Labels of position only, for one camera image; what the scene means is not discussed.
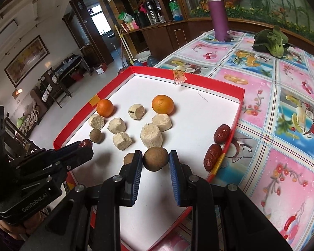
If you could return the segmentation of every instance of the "plastic bag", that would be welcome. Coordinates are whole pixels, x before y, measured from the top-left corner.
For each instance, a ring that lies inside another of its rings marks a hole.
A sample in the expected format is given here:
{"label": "plastic bag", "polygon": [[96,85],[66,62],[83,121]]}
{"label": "plastic bag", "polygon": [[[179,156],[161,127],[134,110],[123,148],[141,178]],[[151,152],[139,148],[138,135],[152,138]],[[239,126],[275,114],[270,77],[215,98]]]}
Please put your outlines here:
{"label": "plastic bag", "polygon": [[134,18],[126,12],[122,12],[120,16],[118,16],[119,20],[123,20],[125,23],[131,23]]}

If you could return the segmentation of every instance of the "window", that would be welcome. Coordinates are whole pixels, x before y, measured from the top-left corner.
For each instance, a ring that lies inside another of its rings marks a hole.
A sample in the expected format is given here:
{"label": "window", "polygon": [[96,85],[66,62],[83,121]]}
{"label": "window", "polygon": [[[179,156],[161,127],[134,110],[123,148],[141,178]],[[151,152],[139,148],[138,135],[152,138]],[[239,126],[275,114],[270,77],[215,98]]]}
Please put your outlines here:
{"label": "window", "polygon": [[103,35],[112,30],[105,17],[105,14],[102,12],[100,5],[92,7],[91,9],[88,10],[88,12],[91,15],[92,20],[96,28],[98,29],[100,35]]}

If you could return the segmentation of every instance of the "plastic tag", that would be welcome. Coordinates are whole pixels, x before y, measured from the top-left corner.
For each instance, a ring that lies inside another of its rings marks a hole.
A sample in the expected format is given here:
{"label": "plastic tag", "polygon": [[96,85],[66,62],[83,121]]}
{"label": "plastic tag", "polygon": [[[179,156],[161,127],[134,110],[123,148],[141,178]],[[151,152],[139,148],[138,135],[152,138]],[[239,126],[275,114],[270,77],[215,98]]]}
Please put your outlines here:
{"label": "plastic tag", "polygon": [[181,70],[173,70],[173,79],[176,85],[179,85],[187,80],[185,72]]}

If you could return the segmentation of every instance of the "purple water bottle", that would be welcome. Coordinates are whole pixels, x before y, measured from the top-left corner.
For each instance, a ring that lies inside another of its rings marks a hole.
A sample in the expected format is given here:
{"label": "purple water bottle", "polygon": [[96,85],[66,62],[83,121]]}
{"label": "purple water bottle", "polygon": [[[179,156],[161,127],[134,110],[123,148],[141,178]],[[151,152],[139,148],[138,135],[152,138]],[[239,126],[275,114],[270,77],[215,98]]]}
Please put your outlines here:
{"label": "purple water bottle", "polygon": [[229,40],[229,27],[223,0],[207,0],[213,20],[215,38],[219,41]]}

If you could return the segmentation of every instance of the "mandarin orange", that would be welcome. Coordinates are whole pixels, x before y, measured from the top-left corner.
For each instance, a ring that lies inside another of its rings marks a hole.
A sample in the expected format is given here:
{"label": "mandarin orange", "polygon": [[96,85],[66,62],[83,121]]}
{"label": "mandarin orange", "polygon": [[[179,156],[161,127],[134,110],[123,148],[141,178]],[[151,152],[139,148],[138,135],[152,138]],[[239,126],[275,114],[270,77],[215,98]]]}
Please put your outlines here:
{"label": "mandarin orange", "polygon": [[151,103],[152,109],[158,114],[170,114],[173,111],[173,100],[166,95],[157,95]]}
{"label": "mandarin orange", "polygon": [[101,99],[97,106],[96,106],[96,112],[102,116],[102,117],[109,117],[114,110],[114,106],[111,101],[108,99]]}

